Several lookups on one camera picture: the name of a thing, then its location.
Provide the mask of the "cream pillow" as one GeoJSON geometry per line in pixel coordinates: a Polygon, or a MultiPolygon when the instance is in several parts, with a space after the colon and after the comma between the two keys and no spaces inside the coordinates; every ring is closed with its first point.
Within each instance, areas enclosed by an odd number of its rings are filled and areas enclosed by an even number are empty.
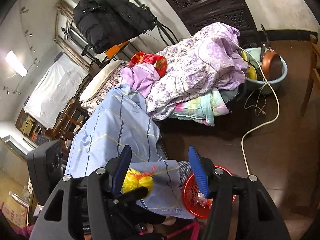
{"type": "Polygon", "coordinates": [[[80,95],[80,102],[92,100],[102,89],[111,75],[119,68],[123,60],[116,60],[108,63],[88,84],[85,90],[80,95]]]}

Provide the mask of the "yellow yarn pompom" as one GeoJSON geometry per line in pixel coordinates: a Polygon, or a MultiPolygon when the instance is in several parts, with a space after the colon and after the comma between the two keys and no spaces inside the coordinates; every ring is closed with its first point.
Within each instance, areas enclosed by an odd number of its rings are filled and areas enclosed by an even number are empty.
{"type": "Polygon", "coordinates": [[[145,187],[148,189],[148,194],[146,195],[146,197],[148,197],[153,190],[153,174],[155,171],[155,166],[152,166],[151,172],[140,172],[134,168],[129,168],[121,187],[121,192],[128,193],[138,188],[145,187]]]}

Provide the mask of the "ceiling lamp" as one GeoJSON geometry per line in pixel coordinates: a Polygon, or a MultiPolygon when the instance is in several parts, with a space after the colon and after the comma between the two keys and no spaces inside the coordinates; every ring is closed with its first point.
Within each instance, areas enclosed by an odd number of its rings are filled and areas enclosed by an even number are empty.
{"type": "Polygon", "coordinates": [[[7,53],[5,60],[7,64],[21,77],[25,77],[27,75],[27,69],[20,62],[15,53],[11,50],[7,53]]]}

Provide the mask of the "copper pan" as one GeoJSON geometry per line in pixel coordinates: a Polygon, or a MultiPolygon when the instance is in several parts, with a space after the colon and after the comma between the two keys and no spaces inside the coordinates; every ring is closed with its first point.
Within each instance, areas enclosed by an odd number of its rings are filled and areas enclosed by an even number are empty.
{"type": "Polygon", "coordinates": [[[260,24],[263,31],[265,42],[262,43],[260,51],[261,69],[267,80],[276,80],[281,77],[283,63],[278,53],[276,53],[270,45],[267,32],[263,24],[260,24]]]}

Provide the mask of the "blue striped bed sheet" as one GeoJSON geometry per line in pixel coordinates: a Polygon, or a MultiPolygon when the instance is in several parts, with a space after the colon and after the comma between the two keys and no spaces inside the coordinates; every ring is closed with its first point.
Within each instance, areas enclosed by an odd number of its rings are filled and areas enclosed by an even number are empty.
{"type": "Polygon", "coordinates": [[[187,161],[169,160],[160,139],[159,127],[146,113],[144,97],[127,84],[116,85],[74,136],[65,173],[73,178],[88,176],[129,145],[130,167],[154,173],[153,190],[137,204],[159,215],[193,219],[181,193],[191,166],[187,161]]]}

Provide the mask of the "purple floral blanket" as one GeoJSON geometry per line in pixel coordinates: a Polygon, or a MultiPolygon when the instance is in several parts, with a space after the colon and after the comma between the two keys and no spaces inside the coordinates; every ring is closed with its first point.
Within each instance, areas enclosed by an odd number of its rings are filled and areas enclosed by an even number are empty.
{"type": "Polygon", "coordinates": [[[189,38],[158,52],[167,70],[146,98],[146,112],[164,120],[178,103],[195,99],[212,88],[235,90],[245,83],[247,64],[237,52],[240,31],[215,22],[189,38]]]}

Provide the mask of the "carved painted screen panel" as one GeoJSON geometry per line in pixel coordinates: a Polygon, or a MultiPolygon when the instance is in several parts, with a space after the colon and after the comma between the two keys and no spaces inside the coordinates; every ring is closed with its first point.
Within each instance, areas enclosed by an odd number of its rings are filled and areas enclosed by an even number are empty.
{"type": "Polygon", "coordinates": [[[203,27],[221,22],[240,31],[241,45],[260,43],[253,16],[245,0],[166,0],[191,35],[203,27]]]}

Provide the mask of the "red trash basket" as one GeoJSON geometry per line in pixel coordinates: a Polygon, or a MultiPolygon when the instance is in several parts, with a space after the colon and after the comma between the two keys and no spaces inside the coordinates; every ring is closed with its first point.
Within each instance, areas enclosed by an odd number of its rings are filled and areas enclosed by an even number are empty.
{"type": "Polygon", "coordinates": [[[206,198],[200,192],[195,177],[195,169],[192,168],[192,174],[188,177],[182,190],[182,199],[185,208],[196,218],[208,219],[210,212],[213,211],[213,199],[206,198]]]}

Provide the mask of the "light blue basin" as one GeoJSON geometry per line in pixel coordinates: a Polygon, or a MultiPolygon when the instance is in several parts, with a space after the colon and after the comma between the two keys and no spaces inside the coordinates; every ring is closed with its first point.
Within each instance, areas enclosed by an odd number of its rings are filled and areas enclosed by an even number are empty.
{"type": "Polygon", "coordinates": [[[266,77],[268,83],[274,91],[276,91],[287,76],[287,64],[285,60],[273,49],[265,48],[247,48],[243,53],[247,56],[247,63],[255,70],[257,78],[249,77],[249,69],[246,77],[246,86],[249,91],[262,90],[262,94],[272,94],[272,90],[265,82],[266,77]]]}

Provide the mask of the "lilac garment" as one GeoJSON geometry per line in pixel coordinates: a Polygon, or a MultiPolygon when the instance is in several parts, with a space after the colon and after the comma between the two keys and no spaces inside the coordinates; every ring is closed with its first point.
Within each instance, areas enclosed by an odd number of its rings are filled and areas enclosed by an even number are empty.
{"type": "Polygon", "coordinates": [[[141,63],[133,67],[125,67],[120,72],[122,83],[129,85],[132,90],[136,90],[147,98],[151,92],[153,84],[160,79],[160,75],[152,64],[141,63]]]}

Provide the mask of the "white covered shelf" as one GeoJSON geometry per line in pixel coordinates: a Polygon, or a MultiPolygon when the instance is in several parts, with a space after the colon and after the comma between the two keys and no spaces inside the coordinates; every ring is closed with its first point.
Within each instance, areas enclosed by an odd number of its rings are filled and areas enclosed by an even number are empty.
{"type": "Polygon", "coordinates": [[[24,106],[24,111],[46,128],[53,128],[56,118],[76,95],[87,72],[63,54],[47,70],[24,106]]]}

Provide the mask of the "bookshelf with boxes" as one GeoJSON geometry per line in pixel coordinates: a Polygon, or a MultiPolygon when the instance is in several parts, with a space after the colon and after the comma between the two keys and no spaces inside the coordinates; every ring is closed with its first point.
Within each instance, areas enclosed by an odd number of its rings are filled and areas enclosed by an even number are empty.
{"type": "Polygon", "coordinates": [[[27,138],[27,142],[40,146],[49,141],[44,136],[46,128],[24,109],[21,109],[15,127],[27,138]]]}

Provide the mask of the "orange box on stand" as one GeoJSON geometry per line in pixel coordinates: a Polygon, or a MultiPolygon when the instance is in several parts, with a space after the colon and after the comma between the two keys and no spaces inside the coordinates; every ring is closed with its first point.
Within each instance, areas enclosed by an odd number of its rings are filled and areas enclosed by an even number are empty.
{"type": "Polygon", "coordinates": [[[113,59],[115,56],[117,56],[130,42],[129,41],[125,41],[119,45],[115,45],[113,47],[111,47],[110,49],[108,49],[107,51],[105,51],[105,54],[107,56],[108,59],[113,59]]]}

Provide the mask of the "floral folded quilt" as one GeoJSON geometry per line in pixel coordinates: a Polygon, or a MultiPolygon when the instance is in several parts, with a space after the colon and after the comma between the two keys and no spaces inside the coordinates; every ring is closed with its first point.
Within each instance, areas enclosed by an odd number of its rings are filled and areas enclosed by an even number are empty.
{"type": "Polygon", "coordinates": [[[102,103],[106,94],[113,87],[122,82],[120,72],[125,67],[127,67],[126,62],[120,64],[120,66],[115,70],[115,72],[107,79],[102,88],[98,90],[97,94],[93,97],[93,99],[81,103],[81,107],[87,111],[89,116],[91,116],[95,109],[102,103]]]}

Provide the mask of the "pastel tie-dye quilt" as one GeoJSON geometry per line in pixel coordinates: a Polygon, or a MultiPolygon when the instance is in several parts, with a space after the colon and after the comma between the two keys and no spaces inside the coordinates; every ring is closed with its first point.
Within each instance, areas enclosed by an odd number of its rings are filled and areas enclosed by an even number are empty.
{"type": "Polygon", "coordinates": [[[191,120],[213,127],[215,125],[214,117],[226,114],[229,114],[229,110],[219,90],[213,88],[197,98],[178,103],[169,117],[191,120]]]}

